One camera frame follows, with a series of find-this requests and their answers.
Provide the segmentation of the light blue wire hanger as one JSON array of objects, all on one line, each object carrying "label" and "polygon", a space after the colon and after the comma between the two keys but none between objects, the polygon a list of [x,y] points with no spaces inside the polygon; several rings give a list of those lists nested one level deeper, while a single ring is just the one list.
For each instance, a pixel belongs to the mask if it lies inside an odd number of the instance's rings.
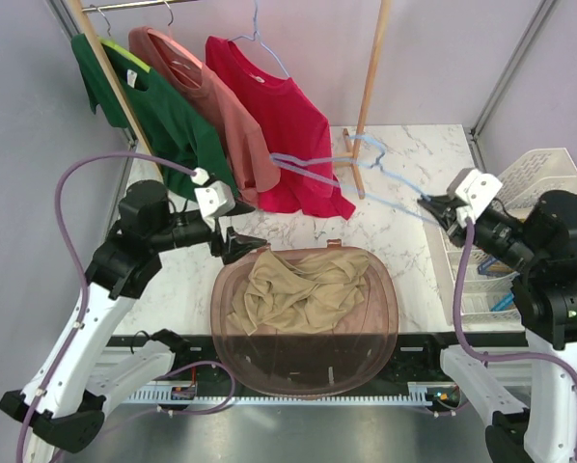
[{"label": "light blue wire hanger", "polygon": [[365,181],[380,186],[379,194],[368,192],[363,201],[356,197],[357,189],[350,181],[340,182],[333,172],[338,163],[332,163],[331,142],[322,142],[321,156],[312,162],[309,156],[287,154],[281,158],[272,153],[267,156],[270,165],[265,174],[277,169],[281,179],[271,189],[260,192],[255,200],[257,207],[265,212],[303,214],[317,219],[342,218],[350,224],[368,221],[387,223],[395,218],[421,219],[417,207],[393,200],[397,193],[406,195],[410,202],[425,192],[421,171],[413,171],[414,164],[402,148],[394,148],[370,134],[362,136],[366,151],[356,163]]}]

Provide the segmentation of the beige t shirt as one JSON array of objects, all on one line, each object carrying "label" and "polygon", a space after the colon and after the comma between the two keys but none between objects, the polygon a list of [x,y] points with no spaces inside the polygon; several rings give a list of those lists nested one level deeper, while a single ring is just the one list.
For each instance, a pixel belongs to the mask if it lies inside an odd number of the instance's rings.
[{"label": "beige t shirt", "polygon": [[266,251],[238,287],[228,320],[248,336],[261,326],[288,334],[332,330],[365,301],[369,267],[363,250],[311,253],[296,263]]}]

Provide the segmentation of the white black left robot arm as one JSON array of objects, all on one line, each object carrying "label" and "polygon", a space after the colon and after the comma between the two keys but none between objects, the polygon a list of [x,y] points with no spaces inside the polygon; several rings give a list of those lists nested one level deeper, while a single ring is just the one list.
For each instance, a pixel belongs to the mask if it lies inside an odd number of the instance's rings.
[{"label": "white black left robot arm", "polygon": [[195,190],[197,208],[171,209],[167,188],[157,180],[130,185],[119,218],[96,249],[84,274],[79,300],[48,358],[21,390],[4,393],[0,410],[56,449],[78,453],[100,432],[126,398],[156,378],[183,378],[191,356],[180,335],[163,329],[105,373],[96,371],[115,328],[161,270],[160,255],[206,244],[214,257],[234,263],[266,240],[222,229],[224,216],[254,207],[234,198],[231,188],[210,180]]}]

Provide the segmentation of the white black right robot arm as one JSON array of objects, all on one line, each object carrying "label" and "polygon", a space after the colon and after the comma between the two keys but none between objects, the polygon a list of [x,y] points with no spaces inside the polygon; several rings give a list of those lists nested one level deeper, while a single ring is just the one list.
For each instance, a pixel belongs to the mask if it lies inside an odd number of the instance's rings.
[{"label": "white black right robot arm", "polygon": [[[479,413],[494,462],[577,462],[577,195],[543,193],[525,219],[489,205],[465,224],[459,198],[420,205],[462,251],[453,291],[457,342],[422,355],[424,373],[450,376]],[[519,353],[476,350],[462,330],[468,261],[479,248],[515,272],[511,293],[528,347]]]}]

